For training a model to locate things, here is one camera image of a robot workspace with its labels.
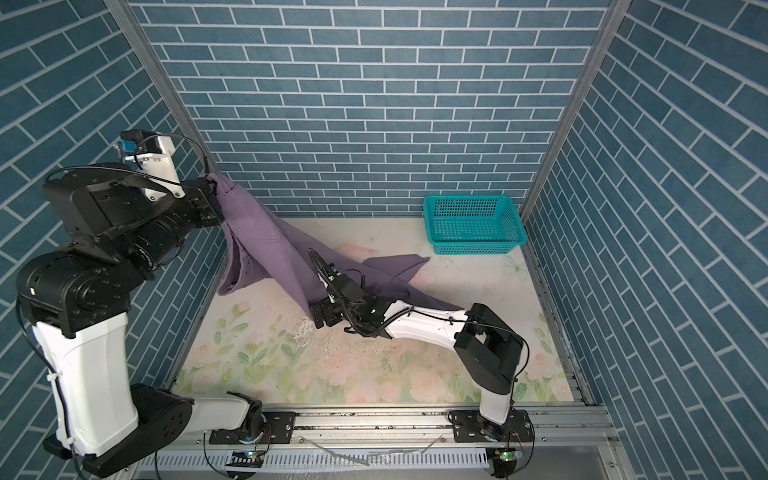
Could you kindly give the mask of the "purple trousers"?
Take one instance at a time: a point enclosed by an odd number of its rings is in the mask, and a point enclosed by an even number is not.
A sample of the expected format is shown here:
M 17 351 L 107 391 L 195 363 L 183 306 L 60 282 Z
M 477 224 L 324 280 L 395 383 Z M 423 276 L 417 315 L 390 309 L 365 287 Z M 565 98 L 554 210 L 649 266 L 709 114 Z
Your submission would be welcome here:
M 429 261 L 416 254 L 370 257 L 363 262 L 338 253 L 321 241 L 278 218 L 254 196 L 226 177 L 206 176 L 221 207 L 227 245 L 227 267 L 217 288 L 220 296 L 272 278 L 305 312 L 327 297 L 309 259 L 314 249 L 341 271 L 357 270 L 365 277 L 366 293 L 403 300 L 417 307 L 455 310 L 410 284 Z

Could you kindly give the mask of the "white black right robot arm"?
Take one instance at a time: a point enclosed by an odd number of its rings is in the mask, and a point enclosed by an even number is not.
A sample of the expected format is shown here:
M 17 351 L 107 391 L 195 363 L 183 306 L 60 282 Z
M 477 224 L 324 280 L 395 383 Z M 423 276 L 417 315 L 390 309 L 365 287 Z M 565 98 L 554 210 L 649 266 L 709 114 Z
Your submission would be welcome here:
M 346 322 L 365 338 L 408 339 L 454 352 L 480 390 L 477 412 L 452 411 L 449 420 L 469 436 L 506 441 L 512 436 L 513 392 L 527 342 L 489 307 L 435 310 L 373 297 L 348 276 L 320 272 L 328 297 L 311 307 L 317 327 Z

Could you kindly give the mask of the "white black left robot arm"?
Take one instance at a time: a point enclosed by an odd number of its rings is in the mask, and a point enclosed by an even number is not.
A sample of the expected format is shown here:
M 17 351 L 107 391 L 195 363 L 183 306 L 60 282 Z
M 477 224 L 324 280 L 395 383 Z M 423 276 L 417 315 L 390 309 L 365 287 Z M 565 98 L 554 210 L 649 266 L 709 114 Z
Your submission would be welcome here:
M 184 434 L 261 440 L 266 420 L 256 399 L 230 392 L 195 400 L 128 375 L 132 292 L 192 231 L 221 224 L 212 184 L 105 163 L 57 169 L 43 192 L 72 239 L 28 261 L 16 280 L 20 327 L 55 398 L 58 427 L 45 449 L 106 478 Z

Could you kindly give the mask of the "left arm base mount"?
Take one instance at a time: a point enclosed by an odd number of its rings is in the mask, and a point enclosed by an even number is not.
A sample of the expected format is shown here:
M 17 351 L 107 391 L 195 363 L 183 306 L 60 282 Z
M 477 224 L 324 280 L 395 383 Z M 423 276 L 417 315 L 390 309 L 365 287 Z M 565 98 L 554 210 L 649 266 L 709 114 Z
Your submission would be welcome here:
M 296 417 L 296 413 L 291 411 L 256 413 L 246 418 L 236 429 L 213 430 L 208 441 L 212 445 L 289 444 Z

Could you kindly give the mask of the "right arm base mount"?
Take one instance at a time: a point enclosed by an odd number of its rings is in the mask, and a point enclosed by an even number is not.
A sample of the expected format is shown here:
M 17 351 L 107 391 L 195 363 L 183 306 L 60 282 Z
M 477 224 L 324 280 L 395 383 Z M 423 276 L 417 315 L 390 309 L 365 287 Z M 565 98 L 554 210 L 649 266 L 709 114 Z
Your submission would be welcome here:
M 478 410 L 451 410 L 447 418 L 456 443 L 529 443 L 535 440 L 535 428 L 525 410 L 511 408 L 502 424 L 485 419 Z

